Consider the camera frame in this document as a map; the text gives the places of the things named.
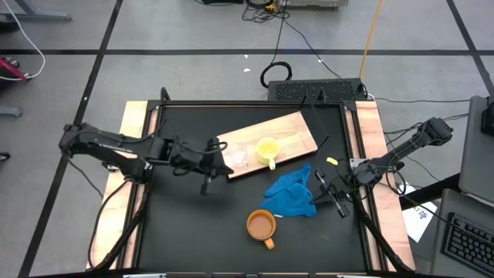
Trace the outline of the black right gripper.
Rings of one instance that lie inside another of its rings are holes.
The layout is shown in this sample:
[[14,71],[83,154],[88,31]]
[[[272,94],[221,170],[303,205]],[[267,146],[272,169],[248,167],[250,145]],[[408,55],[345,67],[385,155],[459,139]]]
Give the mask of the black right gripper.
[[316,207],[322,205],[335,205],[340,217],[345,218],[350,215],[350,211],[343,203],[343,200],[347,200],[351,203],[354,203],[357,200],[362,201],[364,197],[357,197],[357,190],[360,186],[364,186],[364,184],[358,181],[358,173],[354,169],[347,175],[340,174],[337,167],[335,171],[337,172],[337,176],[332,179],[326,178],[326,174],[322,168],[317,168],[314,171],[319,186],[315,191],[310,204],[315,205]]

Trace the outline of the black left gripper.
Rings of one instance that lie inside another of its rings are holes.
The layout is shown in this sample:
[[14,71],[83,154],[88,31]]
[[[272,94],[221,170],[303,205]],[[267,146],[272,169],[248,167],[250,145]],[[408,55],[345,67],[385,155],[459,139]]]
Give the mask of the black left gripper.
[[203,150],[194,148],[193,141],[177,140],[171,153],[170,163],[175,177],[191,172],[204,175],[200,195],[208,194],[208,185],[215,176],[232,175],[234,171],[225,163],[222,153],[218,153],[218,140],[211,138]]

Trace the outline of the clear glass cup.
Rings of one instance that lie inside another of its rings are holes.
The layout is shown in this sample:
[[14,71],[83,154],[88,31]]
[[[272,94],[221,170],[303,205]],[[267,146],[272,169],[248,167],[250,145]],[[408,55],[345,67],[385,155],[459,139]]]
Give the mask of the clear glass cup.
[[245,145],[235,144],[231,157],[236,168],[245,168],[249,164],[249,149]]

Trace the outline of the blue terry towel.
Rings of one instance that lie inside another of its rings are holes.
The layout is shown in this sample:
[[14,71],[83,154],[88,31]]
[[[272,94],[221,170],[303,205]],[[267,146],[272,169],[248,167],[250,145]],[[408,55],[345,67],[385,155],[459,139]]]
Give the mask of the blue terry towel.
[[316,206],[310,202],[313,194],[307,188],[312,168],[305,163],[301,169],[282,175],[265,193],[260,208],[282,217],[316,215]]

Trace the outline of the small pale yellow mug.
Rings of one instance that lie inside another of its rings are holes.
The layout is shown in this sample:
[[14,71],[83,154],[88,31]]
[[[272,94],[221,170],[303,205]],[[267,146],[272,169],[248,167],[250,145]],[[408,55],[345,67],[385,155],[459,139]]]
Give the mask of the small pale yellow mug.
[[272,137],[261,138],[256,145],[256,154],[260,163],[265,164],[270,170],[276,169],[275,159],[281,147],[278,141]]

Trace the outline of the wooden shelf with black frame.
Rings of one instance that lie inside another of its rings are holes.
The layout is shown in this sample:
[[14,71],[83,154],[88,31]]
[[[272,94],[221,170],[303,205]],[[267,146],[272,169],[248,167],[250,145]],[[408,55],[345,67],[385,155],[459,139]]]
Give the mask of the wooden shelf with black frame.
[[[257,142],[264,137],[275,138],[281,150],[275,159],[279,164],[315,154],[328,137],[323,113],[327,104],[295,103],[293,105],[231,105],[214,109],[213,128],[220,141],[228,143],[222,152],[225,163],[234,171],[229,179],[237,179],[257,171],[270,170],[259,162]],[[235,144],[249,149],[249,164],[236,168],[232,162]]]

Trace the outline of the large mustard yellow mug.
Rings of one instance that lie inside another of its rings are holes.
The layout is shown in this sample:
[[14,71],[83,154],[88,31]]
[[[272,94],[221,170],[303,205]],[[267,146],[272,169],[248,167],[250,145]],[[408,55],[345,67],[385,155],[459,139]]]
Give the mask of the large mustard yellow mug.
[[265,209],[255,210],[247,218],[246,228],[249,235],[263,242],[267,249],[275,248],[272,236],[276,231],[276,220],[271,212]]

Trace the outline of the light wooden table side board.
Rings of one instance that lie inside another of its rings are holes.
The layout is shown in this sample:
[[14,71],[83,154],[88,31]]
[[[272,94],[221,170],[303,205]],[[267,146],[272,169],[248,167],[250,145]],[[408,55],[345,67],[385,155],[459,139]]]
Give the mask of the light wooden table side board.
[[[146,100],[128,101],[119,132],[131,137],[142,137],[154,131],[156,119],[156,108],[149,108]],[[120,171],[109,173],[101,213],[96,218],[96,231],[89,247],[87,266],[101,263],[111,251],[126,224],[136,215],[143,193],[143,185],[125,181]]]
[[[377,158],[387,153],[381,118],[373,101],[357,101],[346,111],[352,153],[355,158]],[[415,270],[399,197],[386,185],[372,192],[374,210],[383,237],[409,268]]]

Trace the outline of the white paper sheet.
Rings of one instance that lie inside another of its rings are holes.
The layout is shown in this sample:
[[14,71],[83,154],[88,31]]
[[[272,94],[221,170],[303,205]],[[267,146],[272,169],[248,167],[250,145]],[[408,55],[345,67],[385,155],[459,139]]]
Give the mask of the white paper sheet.
[[433,212],[436,212],[437,209],[438,207],[433,202],[426,202],[422,206],[402,211],[407,234],[413,241],[420,241],[428,224],[434,218]]

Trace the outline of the black vented computer case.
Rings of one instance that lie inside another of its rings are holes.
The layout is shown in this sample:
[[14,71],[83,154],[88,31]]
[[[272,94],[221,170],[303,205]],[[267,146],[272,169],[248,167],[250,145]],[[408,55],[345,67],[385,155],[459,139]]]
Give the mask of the black vented computer case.
[[367,99],[364,85],[358,78],[270,81],[268,92],[271,101],[300,102],[304,97],[316,102]]

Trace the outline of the black keyboard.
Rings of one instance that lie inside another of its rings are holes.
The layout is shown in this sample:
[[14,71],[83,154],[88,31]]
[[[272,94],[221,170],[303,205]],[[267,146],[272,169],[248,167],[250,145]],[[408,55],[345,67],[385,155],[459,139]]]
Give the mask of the black keyboard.
[[494,229],[450,212],[441,252],[477,273],[494,278]]

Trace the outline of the grey flat panel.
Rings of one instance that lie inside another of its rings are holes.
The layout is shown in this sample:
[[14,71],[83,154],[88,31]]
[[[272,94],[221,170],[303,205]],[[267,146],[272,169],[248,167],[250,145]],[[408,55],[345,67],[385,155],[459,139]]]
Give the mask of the grey flat panel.
[[467,195],[494,206],[494,135],[482,132],[488,112],[492,112],[494,123],[494,97],[470,99],[459,187]]

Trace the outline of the black desk object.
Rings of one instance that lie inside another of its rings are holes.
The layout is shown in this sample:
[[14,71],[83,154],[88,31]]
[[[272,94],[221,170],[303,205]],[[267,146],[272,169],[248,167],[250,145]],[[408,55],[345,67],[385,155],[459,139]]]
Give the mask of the black desk object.
[[494,97],[487,97],[487,108],[481,115],[481,132],[494,137]]

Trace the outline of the grey device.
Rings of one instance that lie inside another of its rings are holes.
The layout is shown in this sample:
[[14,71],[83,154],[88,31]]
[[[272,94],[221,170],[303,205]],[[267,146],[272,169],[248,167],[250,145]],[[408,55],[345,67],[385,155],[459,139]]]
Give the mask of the grey device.
[[285,0],[287,6],[341,8],[348,5],[350,0]]

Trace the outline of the red item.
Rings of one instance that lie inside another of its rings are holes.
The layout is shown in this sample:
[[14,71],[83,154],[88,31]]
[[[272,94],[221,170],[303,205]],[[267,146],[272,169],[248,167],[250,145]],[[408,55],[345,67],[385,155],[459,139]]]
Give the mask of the red item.
[[0,57],[0,80],[20,81],[27,80],[31,75],[24,73],[20,69],[18,61],[9,57]]

